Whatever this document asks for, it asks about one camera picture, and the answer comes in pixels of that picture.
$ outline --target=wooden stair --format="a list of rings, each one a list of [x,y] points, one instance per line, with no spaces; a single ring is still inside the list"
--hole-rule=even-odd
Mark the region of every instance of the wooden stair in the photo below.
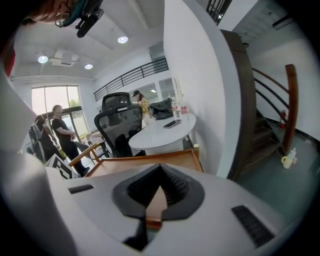
[[[257,111],[255,130],[251,140],[251,151],[245,161],[243,172],[258,165],[276,152],[281,146],[281,143],[267,120]]]

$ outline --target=gray floor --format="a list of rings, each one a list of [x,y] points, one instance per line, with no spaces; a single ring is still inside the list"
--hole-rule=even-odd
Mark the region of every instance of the gray floor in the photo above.
[[[271,126],[282,140],[284,130],[276,124]],[[320,155],[316,144],[296,134],[292,142],[294,147],[297,162],[290,169],[283,168],[282,155],[276,152],[257,167],[244,172],[236,181],[282,214],[287,222],[306,211],[320,181]]]

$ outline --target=mesh chair back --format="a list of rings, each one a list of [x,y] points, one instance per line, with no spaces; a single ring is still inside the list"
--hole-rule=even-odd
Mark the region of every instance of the mesh chair back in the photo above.
[[[132,157],[129,140],[141,131],[142,108],[140,105],[128,105],[98,114],[94,118],[95,126],[110,146],[113,156]]]
[[[103,97],[101,112],[131,105],[130,94],[127,92],[110,93]]]

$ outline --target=person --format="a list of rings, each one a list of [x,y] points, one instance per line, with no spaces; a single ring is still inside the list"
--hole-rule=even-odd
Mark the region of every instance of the person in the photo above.
[[[146,125],[150,124],[151,115],[149,112],[149,102],[144,97],[144,95],[138,90],[135,90],[132,96],[136,98],[138,104],[141,105],[142,107],[143,121],[145,122]]]
[[[39,141],[41,142],[41,145],[43,148],[45,160],[48,161],[54,154],[56,154],[61,159],[64,159],[64,157],[61,156],[58,149],[56,148],[56,146],[52,142],[52,141],[54,141],[55,144],[57,144],[57,139],[51,133],[43,116],[38,115],[36,117],[34,123],[39,128],[39,131],[41,132],[41,138],[39,139]]]
[[[55,132],[55,135],[58,137],[60,146],[64,153],[68,156],[70,160],[75,159],[79,156],[78,148],[73,140],[76,137],[76,133],[72,130],[69,130],[66,123],[61,120],[62,116],[62,107],[60,105],[55,105],[52,108],[53,120],[52,120],[52,129]],[[89,167],[85,168],[81,160],[74,165],[74,169],[78,174],[84,177],[89,171]]]
[[[78,0],[34,0],[27,2],[27,6],[19,10],[24,14],[24,19],[20,22],[22,26],[30,26],[35,23],[55,24],[57,17],[63,13],[71,13]],[[4,64],[6,75],[9,76],[16,59],[14,50],[16,33],[8,35],[8,40],[0,41],[0,59]]]

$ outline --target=window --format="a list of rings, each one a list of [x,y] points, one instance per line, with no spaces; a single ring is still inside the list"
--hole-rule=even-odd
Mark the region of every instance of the window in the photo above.
[[[51,112],[54,105],[63,109],[81,106],[78,86],[48,86],[33,88],[32,110],[37,114]]]
[[[80,106],[80,100],[79,100],[79,92],[77,86],[68,86],[67,87],[67,95],[69,99],[69,106],[72,107],[78,107]]]
[[[161,88],[163,100],[166,100],[168,98],[172,99],[172,97],[176,97],[174,84],[172,83],[171,78],[159,81],[159,85]]]
[[[51,112],[54,105],[60,105],[63,109],[69,108],[66,86],[45,87],[46,111]]]
[[[45,88],[36,88],[31,91],[32,110],[37,114],[46,113]]]
[[[62,119],[68,129],[76,133],[76,140],[81,141],[88,133],[77,86],[33,88],[31,101],[33,111],[37,115],[42,115],[49,127],[51,127],[54,118],[52,108],[54,105],[60,105],[63,109]]]
[[[157,89],[154,83],[142,86],[136,90],[139,90],[139,92],[143,94],[143,96],[146,98],[149,104],[158,102],[158,92],[156,91]],[[129,92],[130,96],[134,93],[134,91],[135,90]],[[133,104],[136,104],[136,97],[131,97],[131,102]]]

